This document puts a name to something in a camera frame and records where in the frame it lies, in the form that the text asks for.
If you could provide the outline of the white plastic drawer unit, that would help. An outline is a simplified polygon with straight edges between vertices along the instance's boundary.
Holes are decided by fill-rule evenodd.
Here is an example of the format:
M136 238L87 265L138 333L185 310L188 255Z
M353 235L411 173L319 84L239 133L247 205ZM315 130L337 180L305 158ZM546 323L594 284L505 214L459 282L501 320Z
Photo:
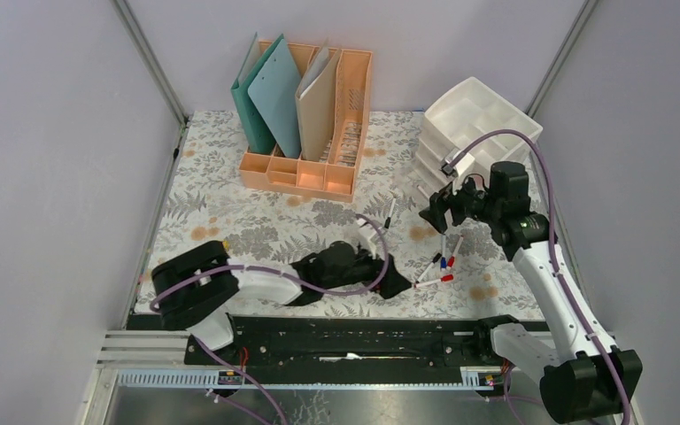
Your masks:
M462 150L475 139L494 130L512 129L535 142L543 127L475 77L469 77L447 91L425 111L413 157L413 185L427 195L443 188L452 179L440 170L440 162L453 149ZM472 174L489 177L498 161L523 163L530 147L514 135L495 135L469 151L475 157Z

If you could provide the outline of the blue cap marker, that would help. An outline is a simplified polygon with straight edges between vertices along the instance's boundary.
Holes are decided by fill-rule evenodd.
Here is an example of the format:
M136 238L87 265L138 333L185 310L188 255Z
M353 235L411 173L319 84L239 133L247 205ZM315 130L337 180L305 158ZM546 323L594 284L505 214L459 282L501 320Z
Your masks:
M447 237L442 234L440 236L440 252L439 252L439 268L445 270L447 268L447 257L446 257L446 243Z

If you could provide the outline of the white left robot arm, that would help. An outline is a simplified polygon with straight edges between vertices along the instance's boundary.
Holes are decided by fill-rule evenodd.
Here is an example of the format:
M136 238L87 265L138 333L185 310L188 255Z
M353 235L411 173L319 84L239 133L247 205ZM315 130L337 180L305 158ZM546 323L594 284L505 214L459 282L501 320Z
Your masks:
M186 330L220 364L234 360L239 341L225 304L232 298L304 306L361 284L384 299L412 288L391 255L376 256L342 241L286 267L248 266L230 257L221 241L211 241L153 269L155 298L150 309L166 330Z

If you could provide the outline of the green folder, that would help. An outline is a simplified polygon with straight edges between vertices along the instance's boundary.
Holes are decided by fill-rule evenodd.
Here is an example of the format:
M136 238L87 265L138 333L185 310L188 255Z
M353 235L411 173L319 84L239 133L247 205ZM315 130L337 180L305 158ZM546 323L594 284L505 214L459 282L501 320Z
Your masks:
M274 51L275 44L283 39L284 35L280 34L267 48L267 52L263 52L259 44L259 35L255 33L238 75L230 89L236 111L249 144L250 153L267 155L273 151L276 145L271 131L248 94L248 88L254 81L256 73Z

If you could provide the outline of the black cap whiteboard marker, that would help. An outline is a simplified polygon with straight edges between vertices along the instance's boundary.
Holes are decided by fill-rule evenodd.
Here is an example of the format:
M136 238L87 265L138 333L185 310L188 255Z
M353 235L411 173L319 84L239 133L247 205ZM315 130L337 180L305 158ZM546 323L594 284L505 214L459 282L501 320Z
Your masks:
M392 218L393 218L393 216L394 216L396 204L397 204L397 199L396 199L395 197L393 197L393 198L391 199L391 201L390 201L390 207L389 207L389 209L388 209L388 211L387 211L387 214L386 214L386 217L385 217L385 221L384 221L384 224L383 224L383 228L384 228L384 229L389 229L389 228L390 228L390 224L391 224Z

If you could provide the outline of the light blue folder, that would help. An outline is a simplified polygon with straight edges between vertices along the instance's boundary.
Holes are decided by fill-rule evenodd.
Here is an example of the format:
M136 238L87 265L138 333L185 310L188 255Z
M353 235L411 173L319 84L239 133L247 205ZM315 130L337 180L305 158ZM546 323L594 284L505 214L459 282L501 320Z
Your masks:
M260 121L253 126L250 151L269 154L277 146L286 158L300 156L295 100L300 80L288 42L280 35L268 46L251 72L247 94Z

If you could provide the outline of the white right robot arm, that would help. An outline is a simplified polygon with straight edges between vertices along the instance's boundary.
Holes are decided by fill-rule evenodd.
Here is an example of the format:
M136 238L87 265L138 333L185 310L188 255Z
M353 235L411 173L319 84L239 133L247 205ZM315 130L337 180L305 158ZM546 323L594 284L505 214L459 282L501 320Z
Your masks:
M531 208L529 173L524 165L500 161L488 183L465 177L432 192L420 216L443 234L466 219L485 223L508 262L529 285L551 332L553 347L536 339L509 315L479 323L472 351L493 365L500 359L537 384L543 405L557 423L619 414L630 421L630 401L642 361L621 350L598 323L572 276L549 217Z

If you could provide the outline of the tan kraft folder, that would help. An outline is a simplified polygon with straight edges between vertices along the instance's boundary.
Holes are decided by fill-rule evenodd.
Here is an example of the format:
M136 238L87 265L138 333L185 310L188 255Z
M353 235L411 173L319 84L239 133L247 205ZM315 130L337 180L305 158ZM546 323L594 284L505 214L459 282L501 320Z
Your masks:
M315 52L295 95L301 159L318 162L335 127L336 69L341 51L327 41Z

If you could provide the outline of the black cap marker group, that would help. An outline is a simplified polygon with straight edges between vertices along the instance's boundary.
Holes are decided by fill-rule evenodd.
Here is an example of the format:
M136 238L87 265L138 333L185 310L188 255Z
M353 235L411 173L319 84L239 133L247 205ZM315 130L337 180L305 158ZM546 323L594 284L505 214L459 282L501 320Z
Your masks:
M422 283L425 279L425 277L428 275L429 271L434 268L435 266L438 266L440 263L440 259L442 258L442 254L438 252L434 258L425 266L425 268L420 272L420 274L417 276L415 279L415 284Z

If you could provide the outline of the red cap marker lowest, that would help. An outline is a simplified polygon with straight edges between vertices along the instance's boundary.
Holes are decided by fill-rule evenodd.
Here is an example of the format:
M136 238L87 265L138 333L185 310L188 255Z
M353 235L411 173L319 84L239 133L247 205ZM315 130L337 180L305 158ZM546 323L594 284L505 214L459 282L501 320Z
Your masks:
M442 276L437 277L436 279L425 281L425 282L417 282L414 287L416 289L422 288L422 287L427 287L430 285L435 285L438 283L443 283L443 282L451 282L454 278L453 274L445 274Z

